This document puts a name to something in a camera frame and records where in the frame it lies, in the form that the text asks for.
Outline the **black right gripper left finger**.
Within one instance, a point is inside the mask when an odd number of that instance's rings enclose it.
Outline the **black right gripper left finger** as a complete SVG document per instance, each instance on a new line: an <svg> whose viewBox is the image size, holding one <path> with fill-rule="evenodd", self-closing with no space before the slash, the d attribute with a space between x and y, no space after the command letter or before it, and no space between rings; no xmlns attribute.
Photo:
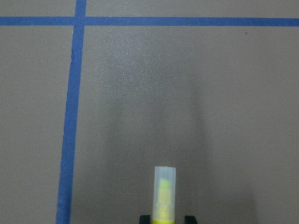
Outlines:
<svg viewBox="0 0 299 224"><path fill-rule="evenodd" d="M140 215L139 224L152 224L151 215Z"/></svg>

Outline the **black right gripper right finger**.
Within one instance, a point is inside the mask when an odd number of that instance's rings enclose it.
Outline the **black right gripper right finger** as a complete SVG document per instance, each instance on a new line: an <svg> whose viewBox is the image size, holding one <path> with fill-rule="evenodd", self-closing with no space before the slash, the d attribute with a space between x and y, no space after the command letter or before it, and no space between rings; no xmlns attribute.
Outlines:
<svg viewBox="0 0 299 224"><path fill-rule="evenodd" d="M197 219L195 216L186 215L184 217L184 224L197 224Z"/></svg>

